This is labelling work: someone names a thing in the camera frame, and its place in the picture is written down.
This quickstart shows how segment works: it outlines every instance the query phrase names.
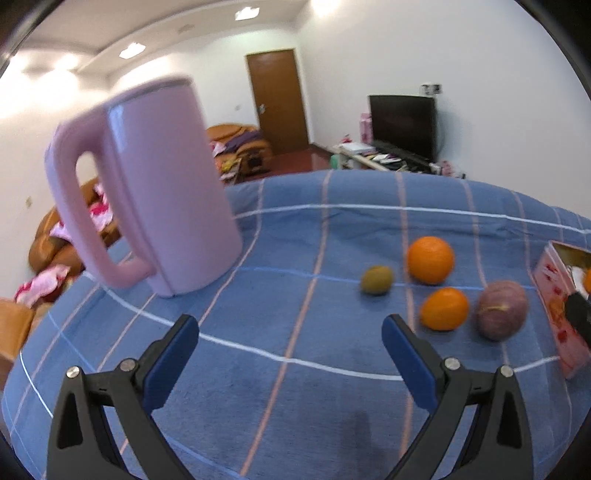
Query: blue gripper pad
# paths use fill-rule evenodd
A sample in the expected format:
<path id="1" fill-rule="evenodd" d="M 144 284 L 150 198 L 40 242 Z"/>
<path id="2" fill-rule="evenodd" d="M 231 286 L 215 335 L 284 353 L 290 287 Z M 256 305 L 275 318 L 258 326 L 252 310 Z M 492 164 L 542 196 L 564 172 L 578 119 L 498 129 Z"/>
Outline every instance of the blue gripper pad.
<path id="1" fill-rule="evenodd" d="M 439 403 L 437 399 L 437 383 L 433 372 L 433 369 L 439 367 L 436 367 L 434 363 L 437 359 L 439 359 L 439 362 L 441 361 L 433 347 L 428 342 L 419 340 L 402 318 L 397 315 L 389 316 L 384 320 L 382 341 L 415 403 L 419 408 L 424 408 L 432 414 Z M 419 347 L 422 347 L 422 343 L 426 343 L 426 346 L 424 346 L 425 351 L 419 353 L 413 343 Z M 429 357 L 430 366 L 421 357 L 423 353 Z"/>
<path id="2" fill-rule="evenodd" d="M 164 339 L 159 340 L 159 342 L 168 342 L 168 345 L 164 345 L 159 357 L 154 362 L 154 366 L 143 380 L 144 399 L 142 406 L 147 413 L 164 407 L 168 396 L 197 346 L 199 340 L 199 324 L 197 320 L 186 315 L 179 318 L 178 322 L 182 322 L 182 325 L 177 326 L 175 324 L 172 327 L 172 329 L 177 329 L 172 338 L 168 338 L 167 335 Z"/>

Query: black tv screen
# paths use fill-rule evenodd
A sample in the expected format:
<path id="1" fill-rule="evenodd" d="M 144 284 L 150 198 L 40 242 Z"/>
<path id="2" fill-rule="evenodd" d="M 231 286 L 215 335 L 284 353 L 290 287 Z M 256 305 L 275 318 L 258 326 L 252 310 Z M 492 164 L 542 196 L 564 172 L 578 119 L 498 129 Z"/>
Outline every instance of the black tv screen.
<path id="1" fill-rule="evenodd" d="M 374 140 L 421 155 L 436 157 L 436 109 L 432 97 L 372 95 L 369 97 Z"/>

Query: red floor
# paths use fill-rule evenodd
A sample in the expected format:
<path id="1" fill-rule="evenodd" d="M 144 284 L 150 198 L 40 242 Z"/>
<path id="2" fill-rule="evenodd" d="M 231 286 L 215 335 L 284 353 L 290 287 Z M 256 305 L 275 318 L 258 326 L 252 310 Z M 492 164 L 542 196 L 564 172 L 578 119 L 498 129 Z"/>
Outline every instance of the red floor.
<path id="1" fill-rule="evenodd" d="M 327 154 L 319 154 L 312 149 L 302 152 L 276 155 L 267 165 L 267 168 L 270 169 L 269 172 L 264 173 L 263 175 L 247 177 L 244 181 L 260 180 L 275 175 L 283 175 L 285 173 L 326 170 L 327 168 L 330 168 L 329 159 L 330 157 Z"/>

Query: mug handle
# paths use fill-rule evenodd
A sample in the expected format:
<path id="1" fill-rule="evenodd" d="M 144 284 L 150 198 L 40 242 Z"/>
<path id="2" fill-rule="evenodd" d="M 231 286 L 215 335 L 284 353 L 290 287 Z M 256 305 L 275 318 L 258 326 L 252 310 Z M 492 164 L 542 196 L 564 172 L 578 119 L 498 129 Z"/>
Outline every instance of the mug handle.
<path id="1" fill-rule="evenodd" d="M 105 162 L 102 139 L 107 131 L 106 111 L 101 107 L 60 125 L 46 151 L 45 170 L 57 210 L 88 271 L 105 285 L 129 288 L 154 275 L 155 268 L 138 257 L 119 265 L 111 260 L 90 219 L 76 177 L 76 164 L 83 153 L 92 153 L 97 163 Z"/>

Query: wooden door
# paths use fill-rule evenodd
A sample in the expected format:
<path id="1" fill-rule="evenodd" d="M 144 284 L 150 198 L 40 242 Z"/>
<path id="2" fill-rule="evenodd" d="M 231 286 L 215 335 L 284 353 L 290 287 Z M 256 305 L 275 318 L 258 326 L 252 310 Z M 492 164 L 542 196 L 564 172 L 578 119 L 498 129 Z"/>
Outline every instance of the wooden door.
<path id="1" fill-rule="evenodd" d="M 274 154 L 309 146 L 300 78 L 293 50 L 269 51 L 246 57 L 259 124 Z"/>

